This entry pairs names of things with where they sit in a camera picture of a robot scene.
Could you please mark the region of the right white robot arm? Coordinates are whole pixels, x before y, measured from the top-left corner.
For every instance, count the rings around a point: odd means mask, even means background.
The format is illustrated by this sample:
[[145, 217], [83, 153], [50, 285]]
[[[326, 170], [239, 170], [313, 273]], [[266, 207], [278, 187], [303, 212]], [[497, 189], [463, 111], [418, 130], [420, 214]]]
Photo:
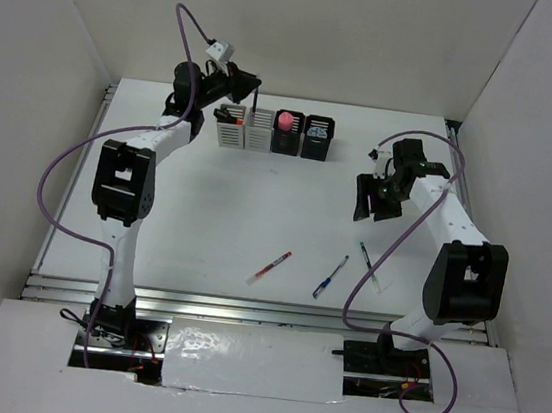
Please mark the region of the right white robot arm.
[[427, 160], [422, 142], [426, 135], [409, 130], [389, 137], [390, 151], [376, 146], [369, 154], [373, 172], [356, 178], [357, 222], [399, 218], [406, 201], [420, 213], [370, 266], [368, 276], [420, 226], [427, 227], [438, 252], [419, 305], [378, 333], [374, 358], [377, 367], [389, 374], [399, 372], [448, 332], [493, 320], [509, 266], [507, 249], [489, 242], [459, 201], [453, 190], [458, 176], [442, 163]]

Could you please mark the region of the left white slotted container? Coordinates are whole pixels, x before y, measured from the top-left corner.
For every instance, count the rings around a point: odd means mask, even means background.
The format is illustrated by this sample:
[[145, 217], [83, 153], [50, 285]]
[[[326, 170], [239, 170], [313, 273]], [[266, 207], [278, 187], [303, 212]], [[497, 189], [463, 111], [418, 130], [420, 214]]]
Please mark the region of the left white slotted container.
[[217, 137], [218, 137], [218, 144], [221, 147], [227, 147], [230, 149], [238, 149], [242, 150], [244, 148], [244, 127], [245, 127], [245, 119], [246, 119], [246, 110], [247, 108], [245, 106], [241, 105], [233, 105], [233, 104], [222, 104], [219, 108], [224, 107], [225, 109], [228, 109], [234, 116], [243, 118], [244, 125], [232, 125], [232, 124], [224, 124], [224, 123], [218, 123], [217, 121]]

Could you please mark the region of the pink cap glue bottle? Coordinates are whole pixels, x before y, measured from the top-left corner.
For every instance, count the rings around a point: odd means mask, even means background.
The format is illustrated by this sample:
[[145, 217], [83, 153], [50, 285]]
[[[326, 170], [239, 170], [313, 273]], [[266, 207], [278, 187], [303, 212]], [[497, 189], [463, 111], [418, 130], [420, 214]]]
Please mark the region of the pink cap glue bottle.
[[277, 129], [283, 132], [294, 130], [296, 119], [289, 111], [283, 111], [277, 117]]

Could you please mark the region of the black slotted container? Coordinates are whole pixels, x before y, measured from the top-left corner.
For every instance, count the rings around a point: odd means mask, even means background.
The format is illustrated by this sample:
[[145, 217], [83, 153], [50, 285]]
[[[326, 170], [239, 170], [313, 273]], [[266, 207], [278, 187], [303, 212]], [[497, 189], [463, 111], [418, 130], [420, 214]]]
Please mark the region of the black slotted container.
[[[334, 138], [336, 122], [331, 117], [317, 116], [315, 114], [308, 115], [305, 120], [303, 130], [304, 138], [301, 146], [301, 157], [303, 159], [312, 159], [320, 162], [325, 162], [328, 156], [331, 141]], [[307, 137], [306, 131], [311, 126], [319, 126], [328, 130], [328, 137], [324, 140], [319, 138]]]
[[[277, 129], [277, 117], [283, 111], [289, 111], [295, 117], [295, 127], [291, 132], [283, 132]], [[287, 156], [297, 156], [300, 147], [300, 138], [304, 129], [305, 115], [298, 111], [279, 110], [273, 124], [273, 136], [271, 152]]]

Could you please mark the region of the left black slotted container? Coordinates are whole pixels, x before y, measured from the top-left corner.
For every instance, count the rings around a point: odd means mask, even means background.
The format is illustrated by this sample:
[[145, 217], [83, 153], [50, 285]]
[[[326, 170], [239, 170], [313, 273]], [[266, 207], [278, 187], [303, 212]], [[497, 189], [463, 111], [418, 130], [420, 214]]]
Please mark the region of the left black slotted container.
[[[283, 111], [289, 111], [295, 117], [295, 127], [291, 132], [283, 132], [277, 129], [277, 117]], [[304, 129], [305, 115], [298, 111], [279, 110], [273, 124], [273, 136], [271, 152], [287, 156], [297, 156], [300, 147], [300, 138]]]

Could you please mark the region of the red pen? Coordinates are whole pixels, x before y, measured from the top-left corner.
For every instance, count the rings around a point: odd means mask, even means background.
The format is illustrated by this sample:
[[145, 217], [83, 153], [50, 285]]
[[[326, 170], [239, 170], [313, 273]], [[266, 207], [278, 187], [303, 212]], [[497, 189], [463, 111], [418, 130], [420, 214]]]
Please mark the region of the red pen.
[[292, 257], [292, 252], [287, 251], [284, 254], [280, 255], [277, 259], [275, 259], [273, 262], [269, 263], [267, 266], [264, 266], [261, 268], [257, 273], [255, 272], [253, 275], [251, 275], [248, 279], [246, 279], [246, 284], [248, 286], [254, 284], [256, 281], [258, 281], [261, 277], [263, 277], [265, 274], [267, 274], [269, 271], [272, 271], [274, 268], [276, 268], [279, 264], [286, 261], [288, 258]]

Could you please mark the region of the dark purple pen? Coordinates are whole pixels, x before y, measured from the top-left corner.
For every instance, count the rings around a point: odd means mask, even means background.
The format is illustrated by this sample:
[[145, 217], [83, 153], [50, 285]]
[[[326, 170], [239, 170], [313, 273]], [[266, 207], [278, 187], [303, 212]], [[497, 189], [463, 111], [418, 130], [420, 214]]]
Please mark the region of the dark purple pen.
[[258, 85], [255, 87], [253, 92], [253, 102], [251, 104], [251, 110], [250, 110], [252, 115], [255, 114], [257, 111], [258, 95], [259, 95], [261, 85], [262, 85], [262, 81], [260, 80], [260, 83], [258, 83]]

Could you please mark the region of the green pen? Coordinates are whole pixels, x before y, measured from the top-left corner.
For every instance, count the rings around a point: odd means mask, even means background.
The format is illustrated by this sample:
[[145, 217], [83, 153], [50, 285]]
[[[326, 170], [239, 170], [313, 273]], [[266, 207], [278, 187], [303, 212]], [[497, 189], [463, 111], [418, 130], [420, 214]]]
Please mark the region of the green pen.
[[369, 277], [370, 277], [370, 280], [372, 282], [372, 285], [373, 287], [375, 288], [375, 291], [378, 293], [378, 295], [381, 295], [382, 293], [382, 288], [381, 286], [379, 285], [379, 281], [376, 277], [376, 275], [371, 271], [371, 268], [372, 268], [372, 262], [371, 262], [371, 259], [370, 259], [370, 255], [369, 253], [367, 252], [367, 248], [365, 246], [365, 243], [363, 241], [359, 242], [359, 245], [360, 245], [360, 251], [362, 252], [362, 256], [364, 258], [364, 261], [366, 263], [366, 267], [369, 271]]

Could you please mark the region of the orange highlighter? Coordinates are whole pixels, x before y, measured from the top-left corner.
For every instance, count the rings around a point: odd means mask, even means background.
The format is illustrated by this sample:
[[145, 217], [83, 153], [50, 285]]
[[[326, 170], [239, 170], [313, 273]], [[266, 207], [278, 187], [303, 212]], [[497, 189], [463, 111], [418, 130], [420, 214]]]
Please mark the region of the orange highlighter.
[[233, 113], [224, 107], [213, 110], [213, 114], [218, 123], [244, 125], [243, 118], [234, 116]]

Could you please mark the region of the white taped cover panel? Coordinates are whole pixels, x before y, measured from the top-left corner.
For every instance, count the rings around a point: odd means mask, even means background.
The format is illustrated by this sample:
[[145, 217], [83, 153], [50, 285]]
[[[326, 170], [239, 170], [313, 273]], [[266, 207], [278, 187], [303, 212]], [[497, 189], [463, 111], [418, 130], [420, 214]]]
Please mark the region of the white taped cover panel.
[[340, 335], [176, 317], [162, 385], [305, 403], [343, 401]]

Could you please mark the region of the right black slotted container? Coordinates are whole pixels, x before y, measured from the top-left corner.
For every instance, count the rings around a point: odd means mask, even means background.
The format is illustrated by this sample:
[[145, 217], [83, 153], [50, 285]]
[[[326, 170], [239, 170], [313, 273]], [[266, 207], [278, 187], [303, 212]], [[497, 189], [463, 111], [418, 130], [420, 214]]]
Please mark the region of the right black slotted container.
[[[334, 138], [336, 122], [331, 117], [317, 116], [315, 114], [308, 115], [305, 120], [303, 130], [304, 138], [301, 146], [301, 157], [303, 159], [312, 159], [320, 162], [325, 162], [328, 156], [331, 141]], [[311, 126], [319, 126], [328, 130], [328, 137], [324, 140], [319, 138], [307, 137], [306, 131]]]

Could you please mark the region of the blue pen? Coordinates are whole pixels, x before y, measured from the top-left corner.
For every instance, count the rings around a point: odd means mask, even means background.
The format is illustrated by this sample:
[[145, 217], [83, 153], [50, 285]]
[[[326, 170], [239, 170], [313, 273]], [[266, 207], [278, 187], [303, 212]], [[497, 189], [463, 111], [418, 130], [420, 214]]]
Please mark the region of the blue pen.
[[345, 257], [343, 257], [342, 261], [335, 267], [334, 271], [332, 271], [331, 274], [328, 275], [326, 279], [324, 279], [318, 285], [318, 287], [315, 288], [315, 290], [312, 292], [312, 295], [311, 295], [314, 300], [316, 300], [323, 293], [325, 288], [327, 288], [328, 285], [330, 285], [331, 281], [334, 280], [338, 272], [341, 271], [342, 268], [347, 264], [348, 260], [349, 260], [349, 255], [346, 255]]

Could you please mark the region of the blue glue bottle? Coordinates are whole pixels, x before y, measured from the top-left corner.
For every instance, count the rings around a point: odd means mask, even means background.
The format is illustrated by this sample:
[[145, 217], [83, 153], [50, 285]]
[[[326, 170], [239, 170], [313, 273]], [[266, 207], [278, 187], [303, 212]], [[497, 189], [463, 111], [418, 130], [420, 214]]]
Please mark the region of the blue glue bottle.
[[306, 136], [324, 140], [328, 137], [327, 132], [328, 130], [325, 128], [319, 126], [311, 126], [309, 129], [306, 130]]

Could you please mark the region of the aluminium frame rail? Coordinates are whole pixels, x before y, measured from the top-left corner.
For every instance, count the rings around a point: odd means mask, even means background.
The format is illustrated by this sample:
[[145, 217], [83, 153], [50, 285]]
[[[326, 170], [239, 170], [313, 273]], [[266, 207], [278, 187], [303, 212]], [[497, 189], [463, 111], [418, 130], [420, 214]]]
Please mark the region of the aluminium frame rail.
[[[156, 121], [166, 83], [122, 79], [108, 86], [93, 129]], [[157, 170], [156, 202], [139, 235], [135, 285], [142, 316], [208, 319], [345, 331], [342, 306], [366, 271], [359, 242], [372, 261], [418, 217], [374, 223], [351, 219], [355, 177], [367, 172], [367, 152], [381, 136], [407, 129], [445, 134], [442, 118], [266, 97], [259, 107], [331, 116], [337, 138], [327, 162], [219, 147], [206, 110], [200, 136]], [[100, 235], [89, 191], [100, 142], [81, 156], [56, 214], [67, 227]], [[361, 290], [352, 322], [379, 328], [416, 307], [435, 260], [435, 244], [421, 227], [378, 270], [382, 288]], [[99, 248], [52, 231], [23, 288], [25, 300], [89, 306], [98, 280]], [[292, 258], [248, 286], [246, 278], [287, 251]], [[313, 289], [345, 255], [349, 263], [316, 300]]]

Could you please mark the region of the white slotted container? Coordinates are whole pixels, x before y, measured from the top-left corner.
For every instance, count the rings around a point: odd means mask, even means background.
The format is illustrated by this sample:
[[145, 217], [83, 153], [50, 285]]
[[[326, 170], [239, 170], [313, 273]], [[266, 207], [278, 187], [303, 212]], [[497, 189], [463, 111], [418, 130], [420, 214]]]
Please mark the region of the white slotted container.
[[225, 109], [228, 109], [234, 116], [243, 118], [244, 125], [232, 125], [232, 124], [224, 124], [224, 123], [218, 123], [217, 121], [217, 137], [218, 137], [218, 144], [221, 147], [227, 147], [230, 149], [238, 149], [242, 150], [244, 148], [244, 127], [245, 127], [245, 119], [246, 119], [246, 110], [247, 108], [245, 106], [241, 105], [233, 105], [233, 104], [222, 104], [219, 108], [224, 107]]
[[250, 109], [244, 126], [244, 148], [246, 151], [270, 153], [273, 137], [275, 111]]

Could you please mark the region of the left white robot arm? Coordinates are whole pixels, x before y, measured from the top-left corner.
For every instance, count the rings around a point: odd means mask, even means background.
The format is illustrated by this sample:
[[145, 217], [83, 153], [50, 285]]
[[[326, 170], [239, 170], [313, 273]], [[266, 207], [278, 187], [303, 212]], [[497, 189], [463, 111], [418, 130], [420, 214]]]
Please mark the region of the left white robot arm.
[[137, 333], [134, 260], [139, 229], [155, 201], [159, 163], [190, 144], [204, 124], [203, 109], [222, 100], [242, 102], [262, 85], [261, 79], [238, 68], [219, 66], [205, 74], [187, 61], [175, 67], [173, 91], [161, 118], [128, 141], [103, 143], [94, 176], [91, 201], [101, 220], [101, 274], [90, 306], [87, 331], [101, 329], [114, 347], [125, 347]]

